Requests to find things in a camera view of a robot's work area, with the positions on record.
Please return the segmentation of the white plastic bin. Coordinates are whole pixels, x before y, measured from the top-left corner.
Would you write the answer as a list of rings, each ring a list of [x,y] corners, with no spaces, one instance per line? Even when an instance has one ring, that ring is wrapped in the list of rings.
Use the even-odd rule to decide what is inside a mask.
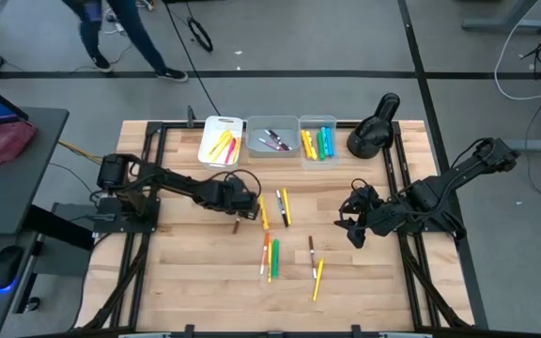
[[[216,162],[212,162],[208,153],[217,142],[220,135],[229,130],[233,137],[241,138],[240,147],[244,141],[243,120],[237,117],[210,116],[206,119],[200,147],[198,150],[198,160],[208,169],[227,169],[233,170],[239,166],[240,152],[235,163],[224,164],[224,159],[229,148],[225,148]]]

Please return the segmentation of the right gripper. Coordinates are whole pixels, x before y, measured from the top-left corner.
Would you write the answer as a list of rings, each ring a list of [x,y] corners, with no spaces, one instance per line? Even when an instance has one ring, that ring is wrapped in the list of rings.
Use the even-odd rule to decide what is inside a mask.
[[[340,219],[333,223],[347,230],[347,238],[356,249],[364,246],[366,229],[375,235],[387,236],[399,227],[398,204],[383,201],[374,189],[357,189],[354,196],[358,219]]]

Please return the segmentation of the black computer mouse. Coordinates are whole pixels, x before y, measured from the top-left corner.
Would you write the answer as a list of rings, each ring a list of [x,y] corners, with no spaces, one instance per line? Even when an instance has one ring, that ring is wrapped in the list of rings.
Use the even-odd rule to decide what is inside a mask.
[[[15,282],[24,250],[21,246],[10,245],[0,251],[0,291],[7,291]]]

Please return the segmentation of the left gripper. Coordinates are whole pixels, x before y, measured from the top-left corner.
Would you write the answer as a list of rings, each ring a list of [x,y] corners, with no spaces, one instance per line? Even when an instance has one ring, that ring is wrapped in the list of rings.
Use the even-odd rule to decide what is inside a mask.
[[[257,195],[248,191],[240,178],[230,177],[225,183],[228,185],[228,193],[225,196],[227,210],[232,211],[236,218],[254,221],[259,214]]]

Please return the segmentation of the grey plastic bin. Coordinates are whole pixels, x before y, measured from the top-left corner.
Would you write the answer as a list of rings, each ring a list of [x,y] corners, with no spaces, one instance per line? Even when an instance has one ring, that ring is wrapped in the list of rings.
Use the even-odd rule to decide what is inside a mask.
[[[274,143],[265,130],[276,132],[282,141],[291,147],[291,150],[276,151],[260,143],[258,138]],[[254,115],[249,117],[246,121],[246,147],[249,155],[254,158],[298,157],[301,151],[299,119],[292,115]]]

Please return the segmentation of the person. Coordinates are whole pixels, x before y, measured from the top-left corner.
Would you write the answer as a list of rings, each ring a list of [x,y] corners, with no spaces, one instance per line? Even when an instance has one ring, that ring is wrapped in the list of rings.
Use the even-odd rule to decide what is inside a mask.
[[[102,0],[60,0],[79,19],[79,35],[85,50],[101,72],[112,71],[112,64],[100,52],[100,28],[103,21]],[[140,18],[135,0],[105,0],[117,20],[123,26],[129,40],[158,77],[175,82],[187,82],[186,72],[166,66],[159,51],[154,46]]]

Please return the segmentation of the orange Expo marker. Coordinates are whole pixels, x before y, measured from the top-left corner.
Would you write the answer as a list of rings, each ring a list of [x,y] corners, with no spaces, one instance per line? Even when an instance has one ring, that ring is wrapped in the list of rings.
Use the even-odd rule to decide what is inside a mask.
[[[267,232],[265,233],[264,242],[263,242],[263,249],[260,259],[260,268],[259,268],[259,274],[262,275],[265,270],[265,264],[268,263],[268,249],[269,249],[269,242],[270,242],[270,234]]]

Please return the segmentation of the clear plastic bin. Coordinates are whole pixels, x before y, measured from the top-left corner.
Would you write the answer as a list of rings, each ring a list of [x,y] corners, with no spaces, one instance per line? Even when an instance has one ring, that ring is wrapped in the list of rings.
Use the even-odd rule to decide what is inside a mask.
[[[301,164],[302,167],[306,170],[328,170],[336,166],[339,162],[338,155],[338,142],[337,142],[337,120],[332,115],[303,115],[299,119],[300,121],[300,136],[301,130],[310,131],[312,134],[313,144],[317,151],[318,157],[318,147],[317,147],[317,132],[321,127],[329,127],[332,133],[332,146],[334,151],[333,157],[326,157],[325,161],[320,161],[317,159],[313,161],[312,159],[307,159],[305,151],[303,148],[303,143],[301,140]]]

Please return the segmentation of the black desk lamp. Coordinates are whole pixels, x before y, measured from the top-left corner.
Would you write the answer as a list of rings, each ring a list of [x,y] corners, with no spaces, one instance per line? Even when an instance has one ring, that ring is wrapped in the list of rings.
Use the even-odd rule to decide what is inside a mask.
[[[384,147],[394,141],[394,115],[400,105],[395,93],[385,94],[379,101],[375,113],[361,121],[347,139],[347,147],[352,155],[361,159],[371,159]]]

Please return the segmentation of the dark grey desk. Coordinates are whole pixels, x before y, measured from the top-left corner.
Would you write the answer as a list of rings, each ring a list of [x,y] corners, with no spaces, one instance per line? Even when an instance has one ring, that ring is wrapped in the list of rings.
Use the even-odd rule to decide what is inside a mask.
[[[37,132],[13,160],[0,164],[0,251],[18,244],[30,247],[35,236],[19,234],[70,113],[64,109],[25,108]],[[0,291],[0,330],[16,287]]]

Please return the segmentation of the black Expo marker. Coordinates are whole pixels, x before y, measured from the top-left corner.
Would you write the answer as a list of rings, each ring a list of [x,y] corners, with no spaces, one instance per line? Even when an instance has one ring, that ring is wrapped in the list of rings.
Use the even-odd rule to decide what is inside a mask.
[[[277,196],[277,199],[278,199],[278,205],[279,205],[279,209],[281,211],[281,215],[282,215],[284,225],[285,225],[285,227],[288,227],[289,226],[289,221],[288,221],[288,217],[287,217],[287,214],[286,214],[286,206],[284,204],[282,194],[280,193],[279,190],[276,190],[275,193],[276,193],[276,196]]]

